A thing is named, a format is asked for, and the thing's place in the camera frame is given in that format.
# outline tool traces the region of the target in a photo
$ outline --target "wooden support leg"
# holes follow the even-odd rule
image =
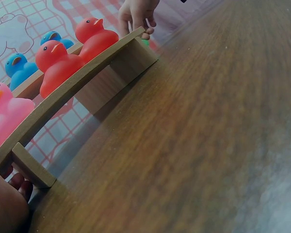
[[[12,149],[12,158],[25,178],[37,188],[50,188],[55,183],[56,178],[42,167],[20,143],[17,143]]]
[[[157,55],[139,37],[136,37],[75,97],[94,115],[157,59]]]

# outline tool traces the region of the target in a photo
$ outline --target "red rubber duck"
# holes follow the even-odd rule
[[[44,73],[40,88],[44,99],[85,65],[82,58],[68,54],[65,46],[56,40],[50,40],[39,48],[35,62]]]
[[[102,19],[90,17],[77,25],[76,37],[84,44],[80,57],[85,63],[94,59],[119,40],[118,34],[103,28],[102,22]]]

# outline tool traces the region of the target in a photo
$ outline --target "wooden tabletop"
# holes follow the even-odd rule
[[[29,232],[291,233],[291,0],[196,18],[83,130]]]

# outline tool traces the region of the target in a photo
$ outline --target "blue rubber duck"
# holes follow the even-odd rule
[[[5,72],[11,78],[11,91],[14,91],[37,70],[37,65],[33,62],[28,62],[23,54],[12,54],[5,63]]]
[[[73,42],[71,40],[62,39],[62,37],[59,35],[59,33],[55,32],[55,31],[50,31],[50,32],[46,33],[42,37],[40,45],[43,45],[45,42],[47,42],[49,40],[57,40],[57,41],[63,43],[66,50],[68,48],[70,48],[71,46],[73,46]]]

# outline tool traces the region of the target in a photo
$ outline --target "toy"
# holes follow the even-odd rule
[[[113,31],[105,30],[102,23],[102,19],[90,17],[77,25],[76,37],[84,44],[80,57],[86,63],[119,40],[118,35]]]
[[[9,87],[0,83],[0,146],[33,110],[32,100],[14,98]]]
[[[56,41],[63,43],[66,49],[73,46],[73,42],[71,40],[62,39],[62,37],[59,35],[59,33],[55,32],[55,31],[51,31],[51,32],[46,33],[42,37],[40,45],[43,45],[45,42],[50,41],[50,40],[56,40]]]
[[[37,65],[33,62],[28,62],[23,54],[12,54],[5,63],[5,72],[11,78],[11,91],[14,91],[37,70]]]
[[[38,68],[44,73],[40,95],[46,98],[82,66],[84,61],[77,55],[68,54],[59,41],[44,43],[35,55]]]
[[[150,42],[148,40],[142,40],[142,42],[144,42],[145,45],[150,46]]]

